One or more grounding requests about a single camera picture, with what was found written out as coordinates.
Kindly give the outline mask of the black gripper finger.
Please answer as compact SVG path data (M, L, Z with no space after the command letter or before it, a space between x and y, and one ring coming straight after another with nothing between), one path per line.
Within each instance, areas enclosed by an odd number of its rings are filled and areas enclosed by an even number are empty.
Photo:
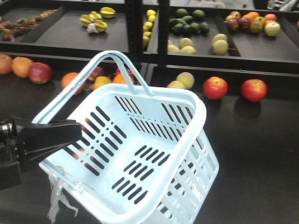
M37 146L23 142L18 146L18 161L21 172L28 172L55 152L75 143L75 141L60 143L53 146Z
M36 124L12 118L15 140L20 149L62 148L82 139L81 124L71 119Z

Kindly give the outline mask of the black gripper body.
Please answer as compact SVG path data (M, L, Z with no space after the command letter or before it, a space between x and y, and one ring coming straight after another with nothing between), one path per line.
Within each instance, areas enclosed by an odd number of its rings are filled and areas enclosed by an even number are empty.
M0 122L0 190L21 183L20 164L17 160L15 132L11 120Z

